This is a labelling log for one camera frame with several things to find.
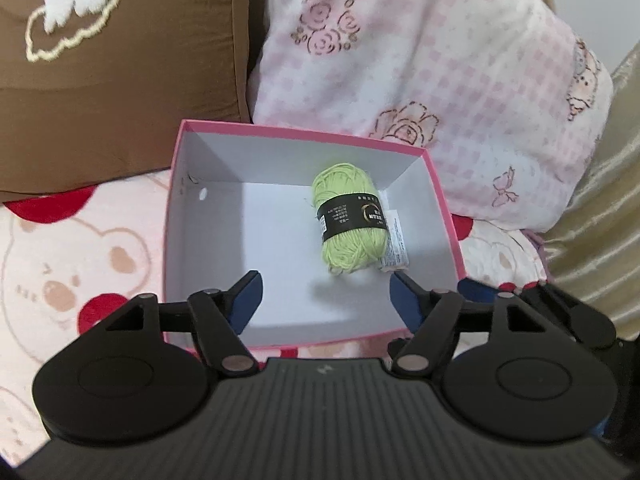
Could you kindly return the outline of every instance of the gold satin fabric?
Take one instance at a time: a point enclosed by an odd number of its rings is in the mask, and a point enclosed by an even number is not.
[[[543,235],[557,284],[640,331],[640,43],[612,74],[602,140],[567,210]]]

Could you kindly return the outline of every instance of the box rim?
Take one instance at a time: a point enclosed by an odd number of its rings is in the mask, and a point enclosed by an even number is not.
[[[417,158],[421,158],[427,167],[429,176],[433,183],[433,189],[436,193],[436,199],[438,201],[438,207],[442,216],[442,221],[447,232],[447,238],[449,239],[449,245],[453,256],[454,266],[456,270],[456,277],[458,280],[462,280],[466,277],[465,263],[462,257],[462,250],[460,250],[460,244],[458,243],[458,236],[456,235],[456,229],[453,224],[453,218],[447,205],[447,200],[442,190],[442,184],[440,178],[436,172],[435,166],[429,152],[425,148],[416,148],[415,146],[409,146],[407,144],[398,144],[395,142],[388,142],[386,140],[369,139],[369,137],[357,137],[348,136],[345,134],[332,134],[327,132],[318,132],[314,130],[296,129],[296,128],[283,128],[280,126],[261,126],[260,124],[246,124],[246,123],[225,123],[222,121],[201,121],[201,120],[189,120],[185,119],[180,124],[178,136],[175,141],[174,155],[171,161],[171,170],[169,178],[169,193],[167,194],[166,206],[164,209],[164,234],[162,236],[162,300],[166,299],[166,240],[169,231],[169,205],[172,202],[171,198],[174,193],[174,168],[177,160],[178,149],[182,144],[182,138],[185,133],[202,133],[202,134],[218,134],[218,135],[236,135],[247,137],[267,137],[274,139],[292,139],[292,140],[307,140],[311,142],[325,142],[329,144],[342,144],[346,146],[356,146],[360,148],[372,148],[375,150],[382,150],[384,152],[396,152],[403,153],[405,155],[414,155]],[[274,346],[255,346],[250,349],[256,351],[265,351],[270,349],[291,349],[291,348],[306,348],[310,346],[322,346],[330,344],[340,344],[348,341],[363,341],[373,337],[379,337],[386,334],[397,333],[398,329],[389,330],[388,332],[373,333],[366,336],[355,337],[351,339],[340,340],[328,340],[320,343],[312,344],[300,344],[300,345],[274,345]]]

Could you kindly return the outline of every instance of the open box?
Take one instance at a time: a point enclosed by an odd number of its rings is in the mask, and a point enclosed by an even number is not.
[[[251,124],[183,121],[166,213],[165,301],[225,290],[262,274],[260,307],[241,335],[249,348],[306,346],[404,329],[389,272],[331,275],[311,183],[350,162],[370,174],[384,210],[396,210],[407,273],[424,288],[456,289],[464,273],[426,150],[382,140]]]

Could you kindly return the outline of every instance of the ribbed black surface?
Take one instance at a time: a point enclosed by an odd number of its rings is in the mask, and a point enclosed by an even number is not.
[[[270,360],[225,381],[200,414],[123,449],[47,444],[28,480],[615,480],[628,470],[596,441],[509,446],[454,420],[431,388],[377,360]]]

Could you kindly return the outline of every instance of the black label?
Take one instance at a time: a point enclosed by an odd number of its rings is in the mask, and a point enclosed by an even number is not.
[[[351,193],[330,198],[318,208],[322,223],[322,241],[352,229],[375,227],[386,229],[380,200],[370,193]]]

